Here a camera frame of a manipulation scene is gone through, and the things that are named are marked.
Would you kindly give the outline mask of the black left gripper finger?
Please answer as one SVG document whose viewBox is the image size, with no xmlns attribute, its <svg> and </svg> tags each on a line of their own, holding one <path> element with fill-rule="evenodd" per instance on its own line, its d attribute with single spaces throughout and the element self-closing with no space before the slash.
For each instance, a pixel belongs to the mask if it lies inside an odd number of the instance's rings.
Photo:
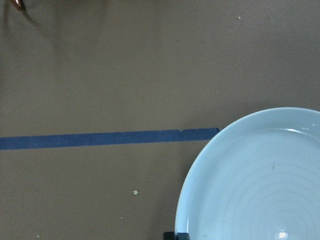
<svg viewBox="0 0 320 240">
<path fill-rule="evenodd" d="M 190 240 L 190 236 L 188 233 L 167 231 L 163 233 L 163 240 Z"/>
</svg>

